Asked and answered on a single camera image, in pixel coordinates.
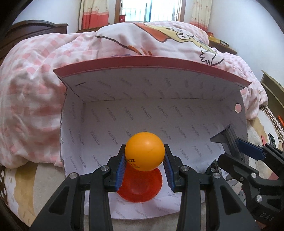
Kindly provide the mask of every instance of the pink and white quilt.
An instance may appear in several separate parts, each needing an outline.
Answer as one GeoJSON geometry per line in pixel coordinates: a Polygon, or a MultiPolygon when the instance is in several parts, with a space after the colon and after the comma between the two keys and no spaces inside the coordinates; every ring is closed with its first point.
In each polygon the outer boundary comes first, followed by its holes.
{"type": "Polygon", "coordinates": [[[255,119],[259,106],[267,105],[265,90],[244,60],[208,47],[206,33],[187,23],[119,23],[97,32],[40,35],[19,42],[0,67],[0,163],[8,168],[29,160],[62,166],[60,116],[66,89],[53,70],[122,55],[187,59],[251,82],[241,90],[247,119],[255,119]]]}

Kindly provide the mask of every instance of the red box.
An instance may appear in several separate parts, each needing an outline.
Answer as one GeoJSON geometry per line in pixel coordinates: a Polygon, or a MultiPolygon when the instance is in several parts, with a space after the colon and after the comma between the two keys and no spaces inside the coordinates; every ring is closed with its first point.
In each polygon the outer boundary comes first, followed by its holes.
{"type": "Polygon", "coordinates": [[[119,22],[125,22],[126,15],[119,15],[119,22]]]}

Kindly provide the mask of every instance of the beige bed sheet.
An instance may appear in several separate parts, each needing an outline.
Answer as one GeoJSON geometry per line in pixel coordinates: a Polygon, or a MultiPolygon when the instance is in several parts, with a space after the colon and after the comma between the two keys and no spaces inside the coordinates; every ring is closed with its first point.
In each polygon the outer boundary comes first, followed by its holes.
{"type": "MultiPolygon", "coordinates": [[[[260,110],[254,121],[247,121],[248,139],[256,145],[262,144],[261,135],[268,141],[271,133],[277,142],[280,136],[272,120],[268,117],[269,109],[260,110]]],[[[269,178],[272,171],[262,162],[250,158],[250,165],[260,172],[263,178],[269,178]]],[[[7,169],[0,166],[0,197],[25,224],[31,226],[37,214],[57,187],[65,179],[62,168],[53,164],[29,162],[17,169],[7,169]]],[[[232,187],[239,193],[241,184],[232,187]]],[[[144,219],[144,220],[118,220],[113,219],[113,227],[118,230],[176,230],[178,213],[171,215],[144,219]]],[[[84,216],[84,230],[88,229],[88,216],[84,216]]],[[[202,230],[205,230],[205,205],[202,204],[202,230]]]]}

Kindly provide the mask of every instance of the window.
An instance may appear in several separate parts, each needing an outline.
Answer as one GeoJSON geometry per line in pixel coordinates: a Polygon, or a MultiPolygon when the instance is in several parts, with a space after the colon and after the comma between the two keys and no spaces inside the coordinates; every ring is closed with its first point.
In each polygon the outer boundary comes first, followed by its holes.
{"type": "Polygon", "coordinates": [[[125,21],[153,22],[178,19],[181,0],[123,0],[125,21]]]}

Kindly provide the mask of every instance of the headboard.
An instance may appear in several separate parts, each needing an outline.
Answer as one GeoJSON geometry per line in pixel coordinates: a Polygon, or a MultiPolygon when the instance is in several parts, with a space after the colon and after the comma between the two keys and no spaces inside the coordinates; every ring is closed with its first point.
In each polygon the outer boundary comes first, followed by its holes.
{"type": "Polygon", "coordinates": [[[0,41],[0,65],[5,56],[18,42],[41,34],[67,33],[68,24],[54,24],[42,20],[27,20],[15,23],[0,41]]]}

